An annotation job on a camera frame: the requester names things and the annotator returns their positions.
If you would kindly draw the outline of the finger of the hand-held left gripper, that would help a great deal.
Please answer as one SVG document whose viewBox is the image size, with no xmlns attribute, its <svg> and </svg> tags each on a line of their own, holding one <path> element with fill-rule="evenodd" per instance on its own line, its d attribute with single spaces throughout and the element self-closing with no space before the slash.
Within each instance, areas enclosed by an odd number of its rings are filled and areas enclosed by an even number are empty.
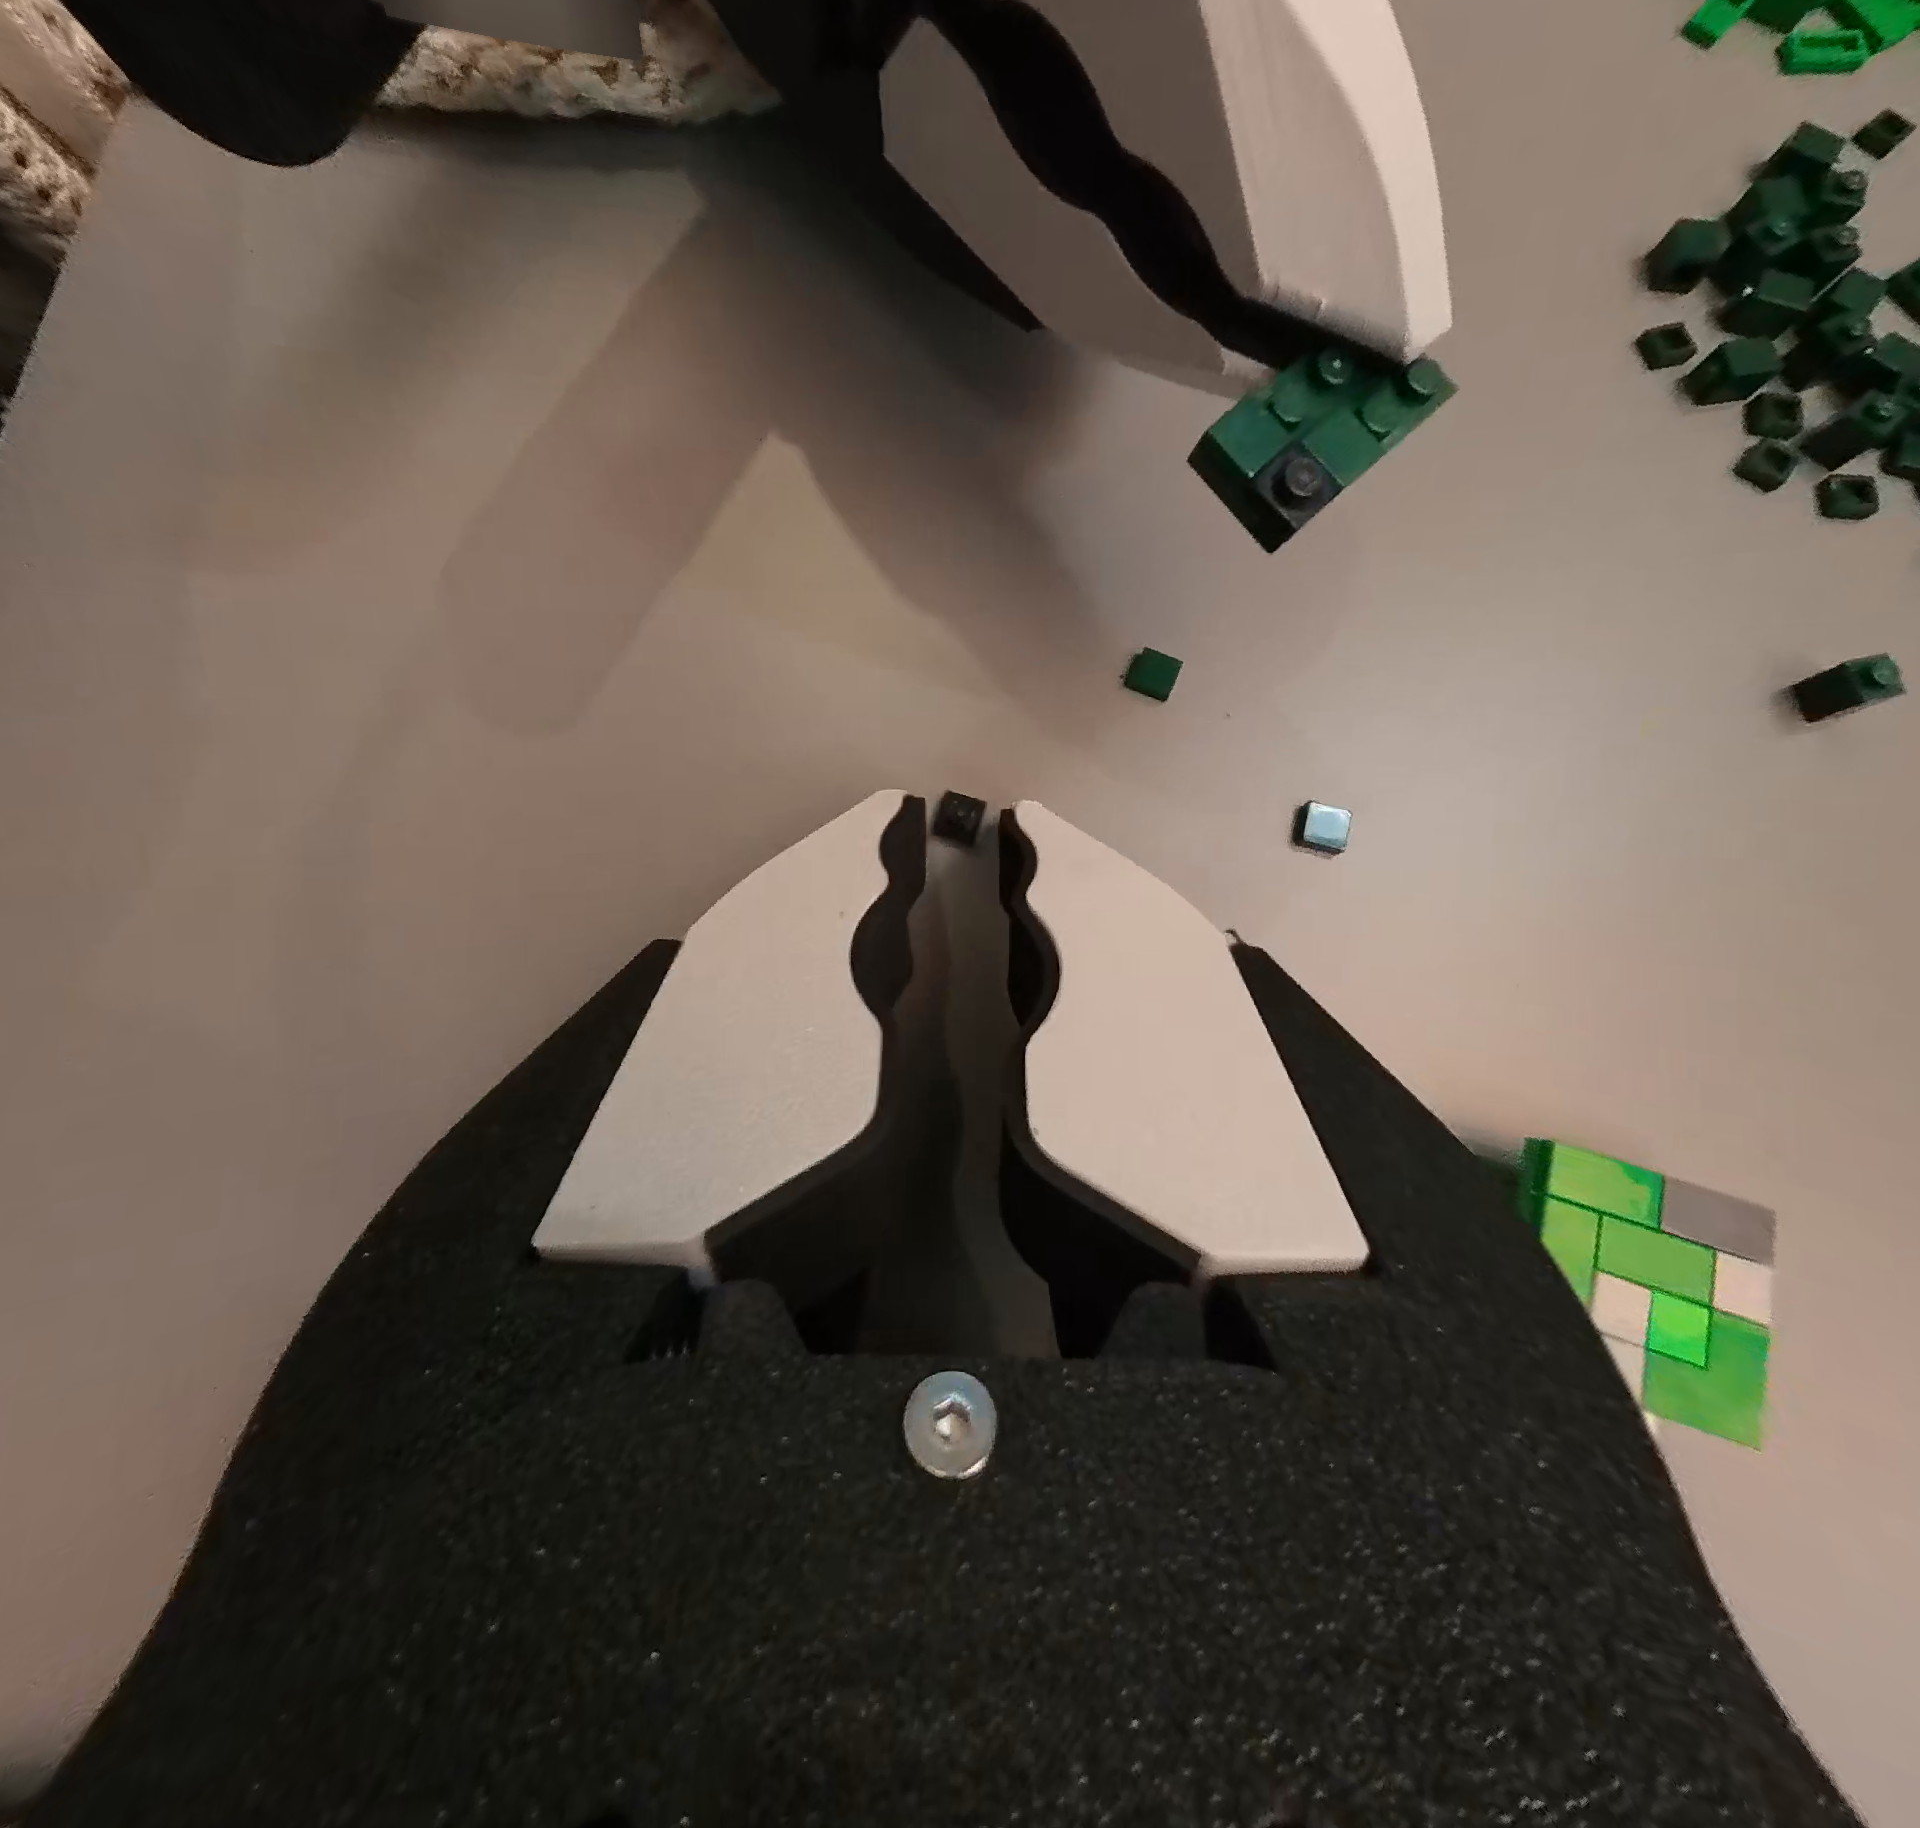
<svg viewBox="0 0 1920 1828">
<path fill-rule="evenodd" d="M 1275 141 L 1255 299 L 1408 362 L 1451 325 L 1428 116 L 1389 0 L 1015 0 L 1060 19 L 1203 19 L 1213 51 L 1259 46 Z"/>
<path fill-rule="evenodd" d="M 1203 17 L 1060 17 L 1117 143 L 1165 176 L 1197 215 L 1226 278 L 1270 296 L 1267 170 L 1274 62 L 1265 49 L 1220 56 Z M 958 43 L 916 19 L 878 77 L 886 151 L 1004 279 L 1042 328 L 1070 346 L 1216 392 L 1267 375 L 1160 299 L 1112 227 L 1022 161 Z"/>
</svg>

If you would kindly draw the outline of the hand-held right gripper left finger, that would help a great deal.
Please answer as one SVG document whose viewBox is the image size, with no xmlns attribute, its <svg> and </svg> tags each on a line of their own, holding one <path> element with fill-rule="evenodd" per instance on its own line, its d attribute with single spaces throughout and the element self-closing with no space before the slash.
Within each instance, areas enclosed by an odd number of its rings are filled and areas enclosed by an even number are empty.
<svg viewBox="0 0 1920 1828">
<path fill-rule="evenodd" d="M 927 807 L 878 790 L 686 932 L 534 1229 L 541 1259 L 853 1281 L 879 1249 Z"/>
</svg>

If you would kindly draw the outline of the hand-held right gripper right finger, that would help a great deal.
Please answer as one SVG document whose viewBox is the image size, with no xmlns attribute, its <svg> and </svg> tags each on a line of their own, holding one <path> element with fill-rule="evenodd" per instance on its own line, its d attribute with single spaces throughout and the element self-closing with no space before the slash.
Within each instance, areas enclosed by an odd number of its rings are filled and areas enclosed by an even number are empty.
<svg viewBox="0 0 1920 1828">
<path fill-rule="evenodd" d="M 1235 939 L 1035 800 L 999 818 L 1038 948 L 1014 1134 L 1044 1181 L 1185 1280 L 1352 1274 L 1369 1243 Z"/>
</svg>

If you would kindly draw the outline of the dark green lego assembly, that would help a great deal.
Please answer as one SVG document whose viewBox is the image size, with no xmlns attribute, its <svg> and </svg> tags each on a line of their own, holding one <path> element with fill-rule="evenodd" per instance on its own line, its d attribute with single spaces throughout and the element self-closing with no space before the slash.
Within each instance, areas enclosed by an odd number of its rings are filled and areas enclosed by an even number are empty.
<svg viewBox="0 0 1920 1828">
<path fill-rule="evenodd" d="M 1188 452 L 1188 467 L 1272 553 L 1455 392 L 1455 379 L 1431 355 L 1387 365 L 1349 343 L 1326 341 L 1220 413 Z"/>
</svg>

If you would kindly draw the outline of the pile of dark green lego pieces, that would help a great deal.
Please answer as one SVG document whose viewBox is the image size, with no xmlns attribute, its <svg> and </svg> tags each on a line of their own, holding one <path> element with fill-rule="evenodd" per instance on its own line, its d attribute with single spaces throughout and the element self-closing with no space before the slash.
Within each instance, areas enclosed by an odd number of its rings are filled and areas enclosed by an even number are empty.
<svg viewBox="0 0 1920 1828">
<path fill-rule="evenodd" d="M 1738 419 L 1740 486 L 1801 486 L 1828 523 L 1916 503 L 1916 260 L 1869 264 L 1863 229 L 1876 174 L 1914 141 L 1900 108 L 1846 129 L 1801 120 L 1726 208 L 1679 213 L 1637 260 L 1668 306 L 1631 336 L 1637 365 L 1681 407 Z"/>
</svg>

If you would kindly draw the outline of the dark green lego brick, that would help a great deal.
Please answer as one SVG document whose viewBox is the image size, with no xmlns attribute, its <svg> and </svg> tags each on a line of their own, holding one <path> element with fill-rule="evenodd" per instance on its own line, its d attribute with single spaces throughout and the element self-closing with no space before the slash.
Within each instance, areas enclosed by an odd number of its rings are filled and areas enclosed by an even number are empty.
<svg viewBox="0 0 1920 1828">
<path fill-rule="evenodd" d="M 1799 722 L 1814 725 L 1882 706 L 1906 691 L 1902 665 L 1892 654 L 1882 652 L 1842 660 L 1787 683 L 1787 701 Z"/>
</svg>

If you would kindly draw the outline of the small green box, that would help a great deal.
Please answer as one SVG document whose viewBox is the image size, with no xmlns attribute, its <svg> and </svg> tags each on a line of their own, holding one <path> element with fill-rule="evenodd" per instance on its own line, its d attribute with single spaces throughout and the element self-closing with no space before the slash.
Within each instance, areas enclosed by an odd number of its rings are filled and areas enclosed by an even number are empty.
<svg viewBox="0 0 1920 1828">
<path fill-rule="evenodd" d="M 1773 1210 L 1542 1136 L 1518 1152 L 1516 1204 L 1653 1429 L 1763 1449 Z"/>
</svg>

